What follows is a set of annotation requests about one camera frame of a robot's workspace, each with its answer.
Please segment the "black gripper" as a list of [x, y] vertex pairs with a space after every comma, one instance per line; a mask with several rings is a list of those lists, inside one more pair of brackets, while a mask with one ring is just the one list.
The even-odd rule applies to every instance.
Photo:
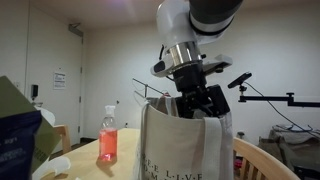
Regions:
[[206, 86], [205, 73], [200, 63], [187, 65], [173, 73], [180, 97], [176, 97], [178, 114], [192, 119], [200, 110], [208, 117], [220, 117], [230, 112], [229, 105], [219, 85]]

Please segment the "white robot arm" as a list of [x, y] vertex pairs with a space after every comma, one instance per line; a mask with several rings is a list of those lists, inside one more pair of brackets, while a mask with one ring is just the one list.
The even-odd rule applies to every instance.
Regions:
[[221, 73], [232, 59], [219, 55], [208, 60], [199, 46], [213, 43], [223, 36], [234, 20], [243, 0], [164, 0], [156, 20], [161, 35], [159, 61], [151, 68], [157, 77], [172, 76], [178, 92], [178, 113], [193, 118], [197, 111], [209, 117], [230, 112], [222, 89], [209, 86], [206, 77]]

